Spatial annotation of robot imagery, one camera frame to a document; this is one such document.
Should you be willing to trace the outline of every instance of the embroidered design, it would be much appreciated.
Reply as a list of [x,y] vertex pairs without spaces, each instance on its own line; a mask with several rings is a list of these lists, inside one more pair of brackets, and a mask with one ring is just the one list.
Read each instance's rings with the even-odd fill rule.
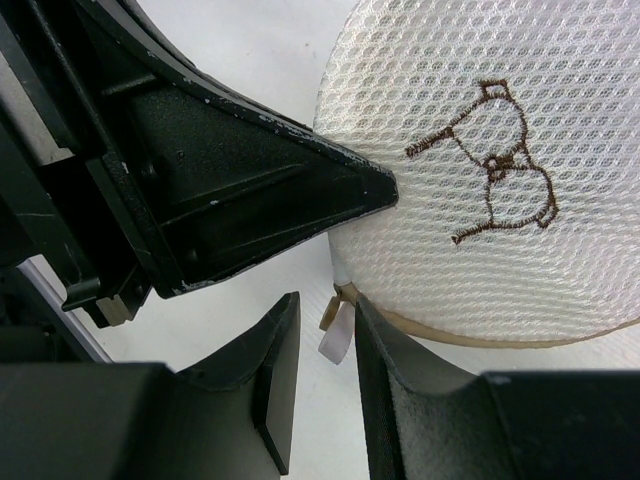
[[[480,88],[482,89],[482,96],[452,120],[447,127],[405,149],[407,156],[413,158],[440,141],[452,139],[469,160],[486,171],[487,183],[485,185],[484,198],[489,219],[471,228],[456,232],[451,237],[456,245],[459,245],[465,238],[485,230],[522,228],[533,222],[536,222],[538,227],[545,229],[558,214],[551,178],[544,168],[533,163],[531,159],[527,148],[527,121],[522,108],[509,92],[507,81],[481,81]],[[510,125],[513,130],[509,132],[511,141],[508,139],[507,142],[500,142],[496,146],[483,145],[482,147],[485,150],[483,151],[483,148],[478,148],[477,139],[474,138],[472,142],[471,139],[465,138],[465,132],[474,127],[474,122],[481,121],[479,119],[483,112],[493,107],[500,108],[501,112],[504,112],[506,116],[514,115],[513,125]],[[546,188],[546,202],[534,213],[523,215],[521,218],[496,218],[494,215],[492,189],[499,187],[501,182],[504,182],[509,175],[514,175],[513,172],[529,172],[532,175],[542,176],[544,181],[541,182],[541,185],[543,185],[542,188]]]

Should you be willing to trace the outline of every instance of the white tag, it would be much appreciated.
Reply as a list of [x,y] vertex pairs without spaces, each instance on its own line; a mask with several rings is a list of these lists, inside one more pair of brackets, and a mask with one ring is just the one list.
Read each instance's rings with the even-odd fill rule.
[[356,325],[356,310],[349,302],[344,302],[327,333],[322,337],[318,351],[336,365],[344,359]]

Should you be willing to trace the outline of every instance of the textured white cloth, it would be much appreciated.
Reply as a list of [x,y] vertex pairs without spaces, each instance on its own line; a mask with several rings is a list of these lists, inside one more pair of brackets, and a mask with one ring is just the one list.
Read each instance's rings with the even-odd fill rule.
[[362,1],[314,127],[400,201],[330,232],[353,283],[488,340],[640,318],[639,85],[635,0]]

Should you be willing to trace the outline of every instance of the brown embroidery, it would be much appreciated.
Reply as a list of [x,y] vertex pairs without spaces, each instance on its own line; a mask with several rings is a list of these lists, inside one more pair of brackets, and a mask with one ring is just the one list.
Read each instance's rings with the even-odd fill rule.
[[[407,147],[405,150],[407,156],[413,158],[425,150],[428,150],[437,142],[445,139],[452,139],[458,144],[469,160],[480,168],[486,170],[487,183],[485,186],[484,198],[489,213],[489,220],[472,228],[456,232],[455,235],[451,237],[456,245],[460,244],[460,242],[465,238],[476,235],[485,230],[522,228],[533,222],[536,222],[540,228],[544,229],[549,226],[551,221],[558,214],[558,206],[556,205],[551,179],[544,168],[535,165],[531,160],[531,155],[529,155],[529,149],[527,148],[526,143],[527,121],[522,108],[520,108],[509,92],[507,81],[481,81],[480,88],[482,89],[482,96],[452,120],[447,127],[433,135],[423,138],[419,142]],[[513,128],[519,129],[519,134],[516,135],[516,140],[506,149],[504,148],[504,145],[502,145],[502,151],[499,154],[489,153],[482,155],[481,157],[478,157],[477,155],[474,156],[471,153],[473,151],[473,145],[465,143],[464,139],[461,139],[459,135],[456,135],[457,127],[459,127],[460,123],[478,108],[486,108],[490,103],[505,101],[509,104],[508,108],[517,113],[520,120],[519,122],[516,122],[519,123],[519,125],[513,125]],[[491,203],[491,188],[501,180],[504,180],[510,171],[535,171],[541,174],[546,181],[547,198],[545,205],[533,215],[513,221],[498,221],[494,219],[493,205]]]

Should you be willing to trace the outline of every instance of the brown stitching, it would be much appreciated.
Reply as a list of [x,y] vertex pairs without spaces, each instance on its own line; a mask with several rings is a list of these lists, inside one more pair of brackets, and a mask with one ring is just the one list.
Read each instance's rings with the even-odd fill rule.
[[[451,138],[458,144],[460,149],[464,152],[469,160],[486,170],[487,183],[485,185],[484,200],[487,206],[487,211],[489,213],[489,220],[466,230],[456,232],[454,235],[452,235],[451,239],[456,245],[459,245],[460,242],[462,242],[465,238],[472,235],[477,235],[478,233],[484,232],[485,230],[522,228],[525,225],[529,225],[533,222],[536,222],[538,227],[545,229],[549,226],[553,219],[556,218],[559,211],[556,204],[555,193],[553,192],[553,184],[551,182],[549,174],[544,168],[534,164],[531,160],[531,155],[529,154],[529,149],[526,143],[528,134],[527,120],[525,118],[524,111],[511,96],[507,81],[504,79],[483,80],[479,82],[479,85],[482,96],[478,100],[473,102],[470,107],[466,108],[462,113],[454,118],[447,127],[443,128],[435,134],[423,138],[422,140],[414,143],[413,145],[410,145],[405,149],[407,156],[409,158],[414,158],[425,150],[430,149],[436,143]],[[506,100],[514,107],[521,121],[522,132],[520,135],[520,139],[507,151],[505,155],[489,156],[488,158],[484,159],[484,161],[482,161],[481,159],[474,158],[469,149],[465,147],[462,140],[456,137],[454,127],[459,122],[464,120],[476,108],[483,105],[484,103],[491,102],[493,100]],[[514,157],[517,154],[521,154],[524,157],[525,161],[523,164],[515,163]],[[496,222],[493,214],[493,205],[491,204],[491,186],[504,180],[508,172],[510,171],[531,170],[540,173],[546,181],[547,201],[544,207],[540,209],[540,211],[538,211],[535,215],[531,215],[521,220],[512,222]]]

